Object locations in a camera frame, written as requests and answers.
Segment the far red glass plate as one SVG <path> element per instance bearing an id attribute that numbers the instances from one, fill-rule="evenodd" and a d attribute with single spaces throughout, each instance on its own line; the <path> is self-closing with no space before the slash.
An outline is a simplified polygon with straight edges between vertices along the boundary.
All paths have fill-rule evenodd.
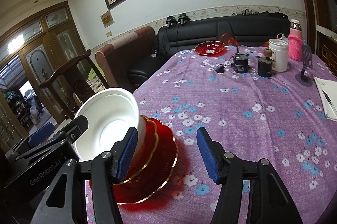
<path id="1" fill-rule="evenodd" d="M 218 55 L 221 55 L 225 50 L 226 46 L 221 41 L 206 41 L 200 43 L 195 47 L 195 52 L 198 55 L 207 57 L 217 57 Z"/>

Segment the black round device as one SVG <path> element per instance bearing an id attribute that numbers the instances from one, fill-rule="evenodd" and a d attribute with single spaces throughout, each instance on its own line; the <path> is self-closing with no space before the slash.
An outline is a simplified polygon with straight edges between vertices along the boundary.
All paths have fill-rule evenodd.
<path id="1" fill-rule="evenodd" d="M 240 53 L 239 47 L 237 47 L 237 52 L 233 55 L 233 62 L 231 63 L 231 67 L 236 73 L 247 73 L 249 70 L 249 55 Z"/>

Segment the small wall plaque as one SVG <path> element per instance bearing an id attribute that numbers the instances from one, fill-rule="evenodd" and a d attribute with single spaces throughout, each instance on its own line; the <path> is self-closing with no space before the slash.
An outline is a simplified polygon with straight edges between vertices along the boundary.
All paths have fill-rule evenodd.
<path id="1" fill-rule="evenodd" d="M 114 23 L 114 19 L 111 15 L 111 11 L 108 10 L 107 12 L 105 12 L 104 14 L 102 14 L 100 16 L 102 24 L 104 25 L 105 28 L 108 28 L 109 26 L 111 26 Z"/>

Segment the large red glass plate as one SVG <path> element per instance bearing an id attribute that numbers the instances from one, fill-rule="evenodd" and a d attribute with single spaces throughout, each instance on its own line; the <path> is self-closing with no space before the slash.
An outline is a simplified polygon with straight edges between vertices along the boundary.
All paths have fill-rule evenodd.
<path id="1" fill-rule="evenodd" d="M 118 205 L 141 203 L 149 199 L 168 182 L 178 159 L 178 146 L 172 130 L 155 118 L 159 136 L 158 146 L 148 166 L 136 177 L 122 185 L 113 185 Z"/>

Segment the purple floral tablecloth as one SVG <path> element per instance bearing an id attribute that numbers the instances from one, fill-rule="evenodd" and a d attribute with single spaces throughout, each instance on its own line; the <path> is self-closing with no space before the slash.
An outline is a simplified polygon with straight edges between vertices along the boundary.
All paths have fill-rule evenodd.
<path id="1" fill-rule="evenodd" d="M 300 62 L 263 78 L 257 73 L 260 48 L 248 49 L 245 74 L 228 64 L 233 53 L 209 58 L 181 51 L 135 90 L 140 113 L 171 128 L 179 154 L 163 189 L 119 208 L 124 223 L 210 223 L 221 188 L 203 164 L 200 127 L 240 159 L 268 159 L 304 223 L 315 223 L 325 211 L 336 192 L 336 122 L 325 117 L 317 88 L 296 81 Z M 215 72 L 219 65 L 226 67 L 222 74 Z"/>

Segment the black phone stand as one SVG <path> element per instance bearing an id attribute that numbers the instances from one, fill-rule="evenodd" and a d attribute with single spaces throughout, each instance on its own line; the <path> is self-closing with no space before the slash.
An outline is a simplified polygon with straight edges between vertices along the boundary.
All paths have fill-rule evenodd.
<path id="1" fill-rule="evenodd" d="M 309 78 L 309 76 L 305 75 L 305 71 L 310 69 L 313 69 L 312 65 L 312 51 L 311 47 L 307 44 L 306 41 L 303 41 L 302 47 L 302 70 L 299 74 L 295 75 L 296 81 L 300 83 L 301 85 L 305 87 L 311 87 L 312 86 L 312 80 Z"/>

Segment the black pen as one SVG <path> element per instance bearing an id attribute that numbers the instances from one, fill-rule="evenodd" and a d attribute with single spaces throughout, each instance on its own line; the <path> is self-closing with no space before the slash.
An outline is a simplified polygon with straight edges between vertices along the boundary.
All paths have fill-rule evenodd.
<path id="1" fill-rule="evenodd" d="M 337 109 L 336 109 L 336 107 L 334 106 L 332 100 L 330 99 L 330 97 L 328 96 L 328 94 L 327 94 L 324 90 L 323 90 L 322 92 L 323 92 L 323 95 L 324 95 L 324 97 L 326 98 L 328 104 L 331 106 L 331 108 L 332 108 L 334 114 L 337 116 Z"/>

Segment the white bowl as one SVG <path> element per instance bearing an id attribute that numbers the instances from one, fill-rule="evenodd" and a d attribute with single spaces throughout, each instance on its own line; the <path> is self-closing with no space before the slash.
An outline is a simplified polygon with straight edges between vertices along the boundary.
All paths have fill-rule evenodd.
<path id="1" fill-rule="evenodd" d="M 131 92 L 124 88 L 108 88 L 85 101 L 76 113 L 84 116 L 88 129 L 73 146 L 81 161 L 94 159 L 101 152 L 109 151 L 121 141 L 130 127 L 138 131 L 138 142 L 133 161 L 144 151 L 146 122 L 139 114 L 138 104 Z"/>

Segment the dark jar with cork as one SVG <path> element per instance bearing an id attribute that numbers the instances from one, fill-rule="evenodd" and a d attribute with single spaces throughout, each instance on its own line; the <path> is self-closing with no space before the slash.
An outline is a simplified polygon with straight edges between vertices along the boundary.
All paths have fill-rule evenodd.
<path id="1" fill-rule="evenodd" d="M 269 48 L 263 49 L 263 56 L 257 57 L 258 59 L 258 75 L 263 78 L 272 77 L 272 69 L 275 61 L 272 57 L 272 50 Z"/>

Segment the small red glass plate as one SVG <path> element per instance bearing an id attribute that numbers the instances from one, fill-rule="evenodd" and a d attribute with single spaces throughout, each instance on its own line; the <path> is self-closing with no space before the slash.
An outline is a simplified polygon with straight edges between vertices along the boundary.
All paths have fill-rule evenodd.
<path id="1" fill-rule="evenodd" d="M 148 117 L 140 115 L 139 126 L 141 130 L 140 144 L 136 147 L 128 173 L 120 183 L 113 183 L 113 185 L 125 184 L 138 176 L 148 166 L 158 146 L 159 136 L 156 132 L 156 124 Z"/>

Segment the black leather sofa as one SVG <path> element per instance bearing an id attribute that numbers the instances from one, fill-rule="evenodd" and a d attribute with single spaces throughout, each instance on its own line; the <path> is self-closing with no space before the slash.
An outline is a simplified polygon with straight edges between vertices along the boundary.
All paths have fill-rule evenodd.
<path id="1" fill-rule="evenodd" d="M 262 12 L 254 15 L 214 17 L 190 21 L 184 25 L 161 27 L 154 39 L 156 57 L 147 55 L 128 71 L 133 85 L 141 85 L 174 54 L 192 50 L 208 41 L 227 42 L 235 39 L 240 45 L 259 47 L 278 34 L 288 36 L 290 20 L 283 13 Z"/>

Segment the white notebook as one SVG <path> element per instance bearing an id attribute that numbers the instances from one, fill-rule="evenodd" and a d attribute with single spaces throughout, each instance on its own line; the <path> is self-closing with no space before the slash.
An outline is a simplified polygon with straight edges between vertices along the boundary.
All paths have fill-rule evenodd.
<path id="1" fill-rule="evenodd" d="M 318 77 L 314 77 L 314 80 L 322 101 L 325 117 L 327 119 L 336 121 L 336 108 L 337 108 L 336 81 L 320 79 Z"/>

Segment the small black clip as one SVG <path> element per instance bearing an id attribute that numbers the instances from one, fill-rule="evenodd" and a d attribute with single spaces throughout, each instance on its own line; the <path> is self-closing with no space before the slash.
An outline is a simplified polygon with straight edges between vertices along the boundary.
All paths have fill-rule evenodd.
<path id="1" fill-rule="evenodd" d="M 219 65 L 219 66 L 216 68 L 215 72 L 216 72 L 216 73 L 219 73 L 219 74 L 222 74 L 222 73 L 225 72 L 225 69 L 226 69 L 225 65 Z"/>

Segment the wooden door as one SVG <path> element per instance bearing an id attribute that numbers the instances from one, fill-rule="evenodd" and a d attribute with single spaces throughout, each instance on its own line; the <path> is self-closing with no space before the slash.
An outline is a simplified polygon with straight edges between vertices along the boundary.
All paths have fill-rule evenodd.
<path id="1" fill-rule="evenodd" d="M 68 2 L 36 12 L 1 34 L 1 91 L 19 91 L 29 83 L 44 109 L 61 124 L 66 112 L 39 84 L 85 51 Z"/>

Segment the white plastic jar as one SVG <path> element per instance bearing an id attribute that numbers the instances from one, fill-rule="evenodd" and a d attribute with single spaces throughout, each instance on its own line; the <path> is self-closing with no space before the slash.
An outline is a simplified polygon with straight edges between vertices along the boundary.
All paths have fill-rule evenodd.
<path id="1" fill-rule="evenodd" d="M 274 60 L 273 70 L 283 73 L 287 70 L 289 60 L 289 45 L 280 39 L 270 39 L 269 49 L 272 51 L 271 59 Z"/>

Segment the pink sleeved bottle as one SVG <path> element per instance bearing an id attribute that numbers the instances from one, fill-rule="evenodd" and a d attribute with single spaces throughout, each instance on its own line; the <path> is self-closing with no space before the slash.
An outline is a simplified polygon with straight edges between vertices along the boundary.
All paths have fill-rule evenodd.
<path id="1" fill-rule="evenodd" d="M 295 61 L 302 60 L 302 27 L 296 19 L 291 20 L 289 40 L 289 57 Z"/>

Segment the wooden chair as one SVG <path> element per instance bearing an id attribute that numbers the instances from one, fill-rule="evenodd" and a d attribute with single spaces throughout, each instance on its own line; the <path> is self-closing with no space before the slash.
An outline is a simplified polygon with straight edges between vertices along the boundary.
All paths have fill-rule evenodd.
<path id="1" fill-rule="evenodd" d="M 52 84 L 59 78 L 64 77 L 67 81 L 68 85 L 72 89 L 72 91 L 79 97 L 81 102 L 85 102 L 89 98 L 95 95 L 94 90 L 89 86 L 87 81 L 84 79 L 79 69 L 77 68 L 77 64 L 83 60 L 86 60 L 91 68 L 96 73 L 97 77 L 103 84 L 105 88 L 110 88 L 108 83 L 106 82 L 103 75 L 98 70 L 98 67 L 94 64 L 94 62 L 90 58 L 91 50 L 88 49 L 84 54 L 76 56 L 69 61 L 67 61 L 64 65 L 61 65 L 57 68 L 51 77 L 43 83 L 39 84 L 39 88 L 44 89 L 47 88 L 51 94 L 55 97 L 56 102 L 61 106 L 61 108 L 67 114 L 67 117 L 71 120 L 75 118 L 75 114 L 70 107 L 62 100 L 62 98 L 58 95 Z"/>

